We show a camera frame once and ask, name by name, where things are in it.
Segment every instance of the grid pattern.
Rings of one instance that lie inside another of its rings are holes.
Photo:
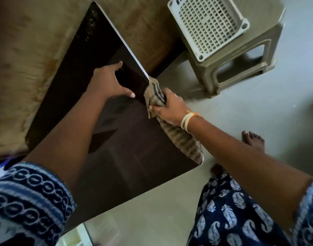
[[[212,53],[236,34],[237,24],[222,0],[186,0],[179,17],[200,53]]]

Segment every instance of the white and orange bracelet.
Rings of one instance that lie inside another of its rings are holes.
[[[186,111],[187,112],[187,115],[184,116],[183,120],[181,121],[180,123],[180,127],[185,130],[187,133],[189,133],[187,131],[187,126],[188,126],[188,123],[190,121],[190,119],[193,117],[193,116],[200,116],[198,113],[196,112],[191,112],[191,111]]]

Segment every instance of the sleeve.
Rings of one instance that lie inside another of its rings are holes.
[[[55,245],[76,208],[49,170],[21,162],[0,178],[0,244]]]
[[[303,197],[292,230],[293,245],[313,245],[313,182]]]

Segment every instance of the stool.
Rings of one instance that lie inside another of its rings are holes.
[[[188,59],[205,95],[211,98],[219,95],[220,90],[257,72],[265,73],[275,67],[273,59],[283,25],[281,19],[284,6],[280,0],[233,0],[242,15],[250,22],[250,28],[228,45],[219,49],[205,61],[199,62],[191,50],[187,40],[181,33],[182,40],[188,50]],[[228,79],[217,79],[217,71],[228,62],[242,56],[246,52],[264,45],[259,63],[251,66]]]

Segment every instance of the person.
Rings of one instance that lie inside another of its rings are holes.
[[[0,178],[0,245],[55,245],[76,204],[70,191],[88,152],[93,129],[112,97],[134,93],[115,71],[95,69],[85,93],[23,162]],[[180,126],[189,108],[164,89],[166,107],[150,108]],[[204,186],[188,245],[313,245],[313,178],[264,153],[264,140],[245,143],[200,116],[187,130],[229,173]]]

